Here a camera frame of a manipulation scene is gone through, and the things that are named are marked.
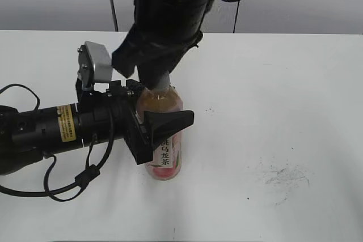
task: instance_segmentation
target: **bottle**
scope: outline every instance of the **bottle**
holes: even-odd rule
[[[183,110],[183,102],[178,93],[170,86],[169,72],[165,73],[156,87],[145,89],[136,103],[136,111],[141,122],[143,112],[177,112]],[[155,151],[154,159],[146,163],[146,170],[157,180],[169,180],[180,171],[182,163],[182,133],[178,132],[164,141]]]

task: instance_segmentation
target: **bottle label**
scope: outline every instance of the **bottle label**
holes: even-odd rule
[[[166,139],[155,151],[154,160],[151,163],[153,167],[172,168],[174,162],[174,149],[172,137]]]

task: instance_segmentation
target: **table surface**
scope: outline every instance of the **table surface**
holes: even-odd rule
[[[43,108],[75,102],[77,47],[111,52],[124,36],[0,31],[0,86],[28,85]],[[178,176],[153,180],[119,140],[74,201],[0,195],[0,241],[363,241],[362,53],[363,36],[205,34],[171,77],[196,114]],[[0,104],[35,101],[14,88]],[[51,187],[86,156],[59,155]],[[50,163],[0,183],[42,190]]]

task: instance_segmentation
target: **background wall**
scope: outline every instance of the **background wall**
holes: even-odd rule
[[[119,27],[133,22],[133,0],[115,0]],[[206,32],[232,32],[235,3],[216,0]],[[112,31],[108,0],[0,0],[0,29]],[[363,0],[244,0],[237,32],[363,33]]]

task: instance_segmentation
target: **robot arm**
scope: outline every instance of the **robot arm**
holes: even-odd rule
[[[54,162],[44,177],[45,192],[19,192],[0,186],[0,192],[19,197],[51,197],[67,201],[81,194],[99,175],[114,139],[124,138],[137,164],[150,162],[153,151],[167,138],[191,126],[194,113],[145,113],[143,124],[135,114],[135,104],[142,90],[153,88],[161,75],[172,72],[184,54],[202,39],[200,31],[205,14],[213,0],[134,0],[135,13],[131,30],[112,59],[103,45],[85,42],[78,49],[79,71],[76,82],[78,102],[39,109],[39,98],[25,86],[18,86],[37,98],[33,111],[19,113],[0,107],[0,175],[13,173],[43,158]],[[128,80],[111,82],[112,67],[125,77],[138,68],[141,83]],[[94,91],[97,83],[108,83],[105,93]],[[89,165],[75,182],[50,191],[48,177],[55,165],[55,154],[108,142],[98,165]],[[75,197],[61,200],[56,194],[80,187]]]

